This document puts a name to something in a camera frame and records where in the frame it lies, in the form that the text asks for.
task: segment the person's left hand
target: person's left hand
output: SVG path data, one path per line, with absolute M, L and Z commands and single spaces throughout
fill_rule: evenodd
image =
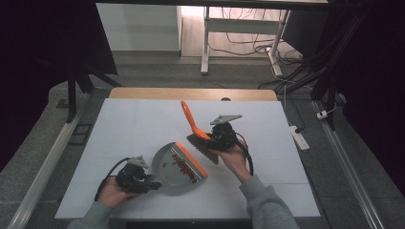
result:
M 108 177 L 97 201 L 111 208 L 116 208 L 126 199 L 139 195 L 138 193 L 126 193 L 122 191 L 116 182 L 116 177 Z

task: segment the wall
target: wall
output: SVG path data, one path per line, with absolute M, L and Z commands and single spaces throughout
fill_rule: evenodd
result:
M 179 51 L 181 7 L 97 4 L 112 51 Z

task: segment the white table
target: white table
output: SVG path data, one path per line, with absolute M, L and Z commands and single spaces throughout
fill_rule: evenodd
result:
M 231 124 L 249 145 L 255 173 L 264 184 L 274 186 L 295 217 L 320 216 L 280 102 L 186 101 L 197 124 L 207 132 L 212 128 L 209 122 L 218 115 L 243 115 Z M 106 99 L 55 217 L 82 218 L 93 202 L 98 184 L 122 158 L 143 155 L 151 165 L 160 147 L 180 141 L 205 168 L 208 178 L 185 189 L 162 187 L 150 191 L 125 202 L 111 217 L 248 219 L 237 178 L 222 162 L 212 164 L 188 143 L 186 136 L 190 134 L 179 100 Z

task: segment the person's right hand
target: person's right hand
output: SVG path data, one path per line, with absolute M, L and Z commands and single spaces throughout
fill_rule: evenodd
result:
M 211 150 L 212 153 L 220 156 L 226 167 L 238 178 L 241 183 L 245 183 L 252 175 L 246 168 L 245 152 L 238 146 L 234 145 L 226 151 Z

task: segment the tool handle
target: tool handle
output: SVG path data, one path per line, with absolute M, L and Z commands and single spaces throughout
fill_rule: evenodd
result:
M 191 129 L 194 129 L 197 127 L 196 122 L 194 121 L 193 115 L 190 112 L 190 109 L 187 106 L 187 103 L 185 101 L 181 102 L 181 107 L 182 110 L 184 111 L 185 117 L 187 118 L 188 123 L 190 123 Z
M 187 106 L 187 103 L 182 100 L 181 101 L 181 107 L 182 110 L 184 111 L 185 117 L 187 118 L 188 123 L 191 126 L 191 130 L 193 131 L 194 135 L 200 138 L 204 139 L 211 139 L 204 131 L 202 131 L 200 128 L 197 127 L 196 122 L 194 121 L 193 115 L 191 114 L 190 109 Z

